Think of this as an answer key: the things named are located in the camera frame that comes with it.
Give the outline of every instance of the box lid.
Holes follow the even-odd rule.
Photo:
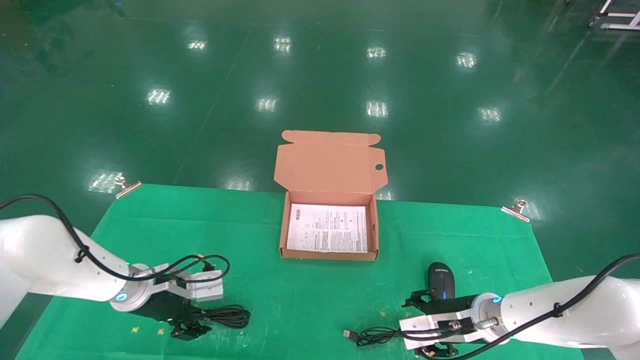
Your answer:
[[[291,191],[374,193],[388,183],[378,134],[285,130],[274,180]]]

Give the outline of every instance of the green table cover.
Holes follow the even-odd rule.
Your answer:
[[[225,296],[202,308],[241,304],[250,325],[213,324],[193,341],[166,323],[119,313],[107,303],[55,298],[20,360],[413,359],[400,339],[357,348],[343,329],[398,326],[418,315],[401,304],[424,288],[430,263],[448,264],[456,294],[506,294],[550,276],[529,224],[498,208],[379,201],[375,263],[281,259],[284,196],[144,184],[111,205],[92,238],[131,263],[158,265],[186,254],[232,263]],[[478,345],[459,345],[464,354]],[[511,340],[476,359],[582,359],[579,350]]]

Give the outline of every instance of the epoxy floor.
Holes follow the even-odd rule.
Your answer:
[[[380,199],[525,199],[554,280],[595,274],[640,250],[640,34],[588,28],[601,5],[0,0],[0,198],[91,233],[116,174],[282,192],[284,129],[379,133]],[[26,302],[3,358],[46,298]]]

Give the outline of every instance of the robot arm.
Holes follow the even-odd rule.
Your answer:
[[[169,264],[154,268],[144,264],[129,265],[81,231],[74,230],[93,256],[124,277],[148,277],[165,273],[169,267]],[[203,261],[205,271],[197,274],[182,272],[132,281],[107,274],[92,261],[83,259],[80,250],[56,218],[35,215],[0,220],[0,293],[3,294],[0,297],[0,328],[30,292],[110,301],[118,311],[168,322],[174,328],[172,336],[183,340],[197,338],[211,330],[200,324],[203,319],[211,318],[211,314],[185,299],[222,298],[221,278],[227,271],[215,270]],[[248,311],[238,307],[237,314],[248,322]]]
[[[111,269],[129,265],[76,230],[91,252]],[[104,274],[91,261],[76,263],[79,248],[58,219],[45,215],[0,220],[0,327],[27,292],[94,301],[113,298],[126,281]]]
[[[427,359],[458,355],[456,343],[486,343],[483,348],[488,350],[512,338],[560,347],[606,347],[617,360],[636,360],[640,358],[640,281],[607,275],[637,258],[640,256],[621,258],[595,277],[555,282],[504,297],[482,293],[456,298],[451,269],[434,263],[428,271],[429,289],[413,292],[403,306],[416,307],[424,315],[400,320],[400,329],[387,336],[403,337],[407,349]],[[430,301],[423,300],[426,295]],[[345,332],[358,346],[386,342],[376,335],[379,338],[368,336],[367,331],[360,335]],[[483,348],[452,360],[469,359]]]

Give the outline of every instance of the cardboard box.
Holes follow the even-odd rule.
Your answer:
[[[278,146],[275,181],[286,188],[280,255],[283,258],[375,261],[378,209],[374,192],[388,183],[385,151],[370,147],[378,134],[285,130]],[[367,253],[287,249],[291,204],[365,206]]]

